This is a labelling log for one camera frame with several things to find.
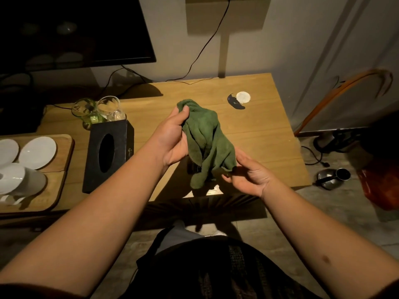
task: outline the kettle handle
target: kettle handle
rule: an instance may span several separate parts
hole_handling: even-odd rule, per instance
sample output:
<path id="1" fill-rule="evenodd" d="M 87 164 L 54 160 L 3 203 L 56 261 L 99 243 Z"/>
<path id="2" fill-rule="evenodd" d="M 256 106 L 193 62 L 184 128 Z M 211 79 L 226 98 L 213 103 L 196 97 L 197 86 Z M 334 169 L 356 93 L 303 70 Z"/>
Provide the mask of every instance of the kettle handle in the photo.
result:
<path id="1" fill-rule="evenodd" d="M 327 181 L 332 181 L 333 179 L 336 179 L 335 176 L 328 176 L 328 177 L 324 177 L 321 179 L 318 179 L 315 183 L 316 185 L 321 185 L 322 183 L 326 183 Z"/>

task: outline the black tissue box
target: black tissue box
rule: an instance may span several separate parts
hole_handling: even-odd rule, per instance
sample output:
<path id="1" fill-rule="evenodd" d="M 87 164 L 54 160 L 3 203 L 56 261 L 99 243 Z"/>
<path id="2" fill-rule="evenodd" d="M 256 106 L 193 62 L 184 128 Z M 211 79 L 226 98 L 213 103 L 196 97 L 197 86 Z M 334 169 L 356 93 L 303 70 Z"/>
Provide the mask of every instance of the black tissue box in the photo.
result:
<path id="1" fill-rule="evenodd" d="M 83 193 L 91 193 L 115 173 L 134 152 L 134 128 L 128 120 L 93 124 L 83 179 Z"/>

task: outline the black eye mask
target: black eye mask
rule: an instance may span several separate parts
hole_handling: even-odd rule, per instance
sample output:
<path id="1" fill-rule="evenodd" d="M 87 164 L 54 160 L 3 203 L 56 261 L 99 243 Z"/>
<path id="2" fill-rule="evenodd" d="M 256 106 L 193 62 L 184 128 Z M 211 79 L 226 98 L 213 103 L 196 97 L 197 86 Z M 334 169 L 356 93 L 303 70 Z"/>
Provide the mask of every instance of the black eye mask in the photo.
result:
<path id="1" fill-rule="evenodd" d="M 245 109 L 243 105 L 240 104 L 240 102 L 232 95 L 229 95 L 227 97 L 227 101 L 229 102 L 230 105 L 232 105 L 235 109 Z"/>

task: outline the glass cup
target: glass cup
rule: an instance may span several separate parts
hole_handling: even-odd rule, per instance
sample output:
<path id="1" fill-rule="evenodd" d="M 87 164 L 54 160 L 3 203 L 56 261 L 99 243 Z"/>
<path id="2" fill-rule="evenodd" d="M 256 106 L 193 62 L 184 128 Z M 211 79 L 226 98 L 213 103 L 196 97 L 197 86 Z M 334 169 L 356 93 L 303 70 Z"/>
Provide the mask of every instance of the glass cup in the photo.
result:
<path id="1" fill-rule="evenodd" d="M 96 103 L 91 98 L 81 98 L 72 106 L 72 114 L 83 121 L 83 127 L 90 129 L 92 124 L 105 121 L 103 116 L 96 111 Z"/>
<path id="2" fill-rule="evenodd" d="M 97 112 L 108 121 L 126 119 L 126 114 L 121 110 L 121 102 L 116 96 L 105 96 L 97 102 Z"/>

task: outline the dark spot on skin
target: dark spot on skin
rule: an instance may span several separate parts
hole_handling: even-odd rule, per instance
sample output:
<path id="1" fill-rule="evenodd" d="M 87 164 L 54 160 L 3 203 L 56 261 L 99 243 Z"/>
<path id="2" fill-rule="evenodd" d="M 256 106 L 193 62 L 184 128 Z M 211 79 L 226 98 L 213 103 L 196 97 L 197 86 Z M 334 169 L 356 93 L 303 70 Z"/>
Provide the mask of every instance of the dark spot on skin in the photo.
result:
<path id="1" fill-rule="evenodd" d="M 331 264 L 331 260 L 326 255 L 323 255 L 322 260 L 327 264 Z"/>

